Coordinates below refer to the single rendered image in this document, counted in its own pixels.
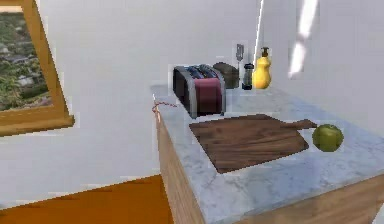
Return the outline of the red and silver toaster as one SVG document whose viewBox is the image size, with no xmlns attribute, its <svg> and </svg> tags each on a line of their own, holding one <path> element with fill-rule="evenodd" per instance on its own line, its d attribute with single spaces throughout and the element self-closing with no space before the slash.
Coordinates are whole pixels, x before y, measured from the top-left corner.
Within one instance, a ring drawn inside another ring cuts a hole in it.
<svg viewBox="0 0 384 224">
<path fill-rule="evenodd" d="M 226 112 L 224 78 L 207 64 L 174 67 L 173 91 L 192 119 Z"/>
</svg>

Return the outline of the brown wooden cutting board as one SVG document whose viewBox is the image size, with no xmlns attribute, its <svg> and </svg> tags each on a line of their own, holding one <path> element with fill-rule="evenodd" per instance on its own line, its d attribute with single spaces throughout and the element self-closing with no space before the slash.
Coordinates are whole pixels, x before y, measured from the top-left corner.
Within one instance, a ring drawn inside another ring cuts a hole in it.
<svg viewBox="0 0 384 224">
<path fill-rule="evenodd" d="M 189 125 L 220 174 L 270 162 L 306 150 L 299 130 L 316 128 L 309 119 L 283 122 L 266 114 Z"/>
</svg>

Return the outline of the dark pepper grinder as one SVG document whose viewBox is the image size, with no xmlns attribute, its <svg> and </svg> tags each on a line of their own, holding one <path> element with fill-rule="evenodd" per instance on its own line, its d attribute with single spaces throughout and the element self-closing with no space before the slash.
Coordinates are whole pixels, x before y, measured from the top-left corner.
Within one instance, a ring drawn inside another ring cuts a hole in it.
<svg viewBox="0 0 384 224">
<path fill-rule="evenodd" d="M 254 65 L 252 63 L 247 63 L 244 65 L 244 76 L 242 82 L 243 90 L 251 90 L 252 89 L 252 73 L 254 70 Z"/>
</svg>

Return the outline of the grey metal spatula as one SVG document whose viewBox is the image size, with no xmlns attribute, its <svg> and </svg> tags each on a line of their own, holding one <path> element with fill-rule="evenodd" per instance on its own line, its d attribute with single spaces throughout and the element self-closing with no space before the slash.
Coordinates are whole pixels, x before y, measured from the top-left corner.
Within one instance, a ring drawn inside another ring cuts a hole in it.
<svg viewBox="0 0 384 224">
<path fill-rule="evenodd" d="M 236 59 L 237 59 L 237 67 L 240 69 L 240 62 L 243 60 L 244 57 L 244 45 L 237 44 L 236 45 Z"/>
</svg>

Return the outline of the yellow soap dispenser bottle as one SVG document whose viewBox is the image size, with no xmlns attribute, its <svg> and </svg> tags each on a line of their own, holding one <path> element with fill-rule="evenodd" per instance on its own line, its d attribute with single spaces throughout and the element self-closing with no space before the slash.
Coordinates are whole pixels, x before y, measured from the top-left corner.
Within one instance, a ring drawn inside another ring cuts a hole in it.
<svg viewBox="0 0 384 224">
<path fill-rule="evenodd" d="M 266 89 L 271 83 L 269 48 L 262 47 L 262 54 L 256 60 L 256 68 L 252 74 L 252 84 L 256 89 Z"/>
</svg>

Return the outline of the marble topped wooden counter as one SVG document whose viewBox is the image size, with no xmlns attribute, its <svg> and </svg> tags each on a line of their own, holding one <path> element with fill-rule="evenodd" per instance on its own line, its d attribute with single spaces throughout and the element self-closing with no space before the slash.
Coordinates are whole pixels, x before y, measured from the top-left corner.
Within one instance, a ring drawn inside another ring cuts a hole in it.
<svg viewBox="0 0 384 224">
<path fill-rule="evenodd" d="M 192 119 L 168 85 L 156 85 L 154 113 L 160 171 L 174 224 L 371 224 L 384 204 L 384 138 L 281 90 L 229 89 L 226 112 Z M 337 126 L 335 152 L 299 130 L 301 152 L 220 174 L 189 125 L 266 114 Z"/>
</svg>

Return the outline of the green apple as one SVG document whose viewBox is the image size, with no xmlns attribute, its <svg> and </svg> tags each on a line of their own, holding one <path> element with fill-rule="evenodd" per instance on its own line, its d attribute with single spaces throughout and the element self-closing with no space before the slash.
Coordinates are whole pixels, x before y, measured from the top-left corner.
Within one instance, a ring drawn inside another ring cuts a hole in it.
<svg viewBox="0 0 384 224">
<path fill-rule="evenodd" d="M 344 135 L 335 125 L 322 124 L 312 134 L 313 144 L 323 152 L 335 152 L 343 143 Z"/>
</svg>

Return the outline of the wooden framed window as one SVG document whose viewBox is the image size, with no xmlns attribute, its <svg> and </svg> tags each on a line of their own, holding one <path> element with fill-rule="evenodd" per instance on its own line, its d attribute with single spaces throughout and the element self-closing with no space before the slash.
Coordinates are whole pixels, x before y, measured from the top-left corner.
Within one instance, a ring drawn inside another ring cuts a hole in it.
<svg viewBox="0 0 384 224">
<path fill-rule="evenodd" d="M 0 137 L 74 123 L 36 0 L 0 0 Z"/>
</svg>

